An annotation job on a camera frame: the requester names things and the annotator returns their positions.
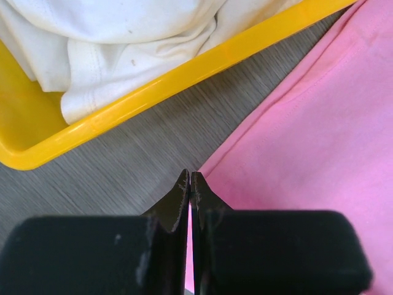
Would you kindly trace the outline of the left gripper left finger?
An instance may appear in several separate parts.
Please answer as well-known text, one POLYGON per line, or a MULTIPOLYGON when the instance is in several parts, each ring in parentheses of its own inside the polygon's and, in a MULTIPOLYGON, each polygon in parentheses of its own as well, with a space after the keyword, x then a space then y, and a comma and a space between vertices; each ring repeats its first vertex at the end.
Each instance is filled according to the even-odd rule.
POLYGON ((141 215, 35 216, 1 250, 2 294, 183 294, 189 173, 141 215))

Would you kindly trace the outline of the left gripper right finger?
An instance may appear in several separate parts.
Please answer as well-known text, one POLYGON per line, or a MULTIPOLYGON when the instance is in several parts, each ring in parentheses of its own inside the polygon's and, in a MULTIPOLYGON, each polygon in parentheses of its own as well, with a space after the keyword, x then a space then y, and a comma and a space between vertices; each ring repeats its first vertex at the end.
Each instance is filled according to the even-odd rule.
POLYGON ((372 284, 355 229, 329 210, 235 210, 190 177, 196 294, 360 294, 372 284))

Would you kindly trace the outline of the pink t shirt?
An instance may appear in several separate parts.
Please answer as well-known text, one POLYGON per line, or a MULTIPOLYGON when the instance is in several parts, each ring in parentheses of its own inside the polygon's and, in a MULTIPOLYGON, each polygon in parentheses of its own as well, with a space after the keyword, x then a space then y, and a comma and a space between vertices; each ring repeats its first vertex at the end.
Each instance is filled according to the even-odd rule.
POLYGON ((392 293, 392 2, 357 1, 201 167, 235 209, 330 209, 392 293))

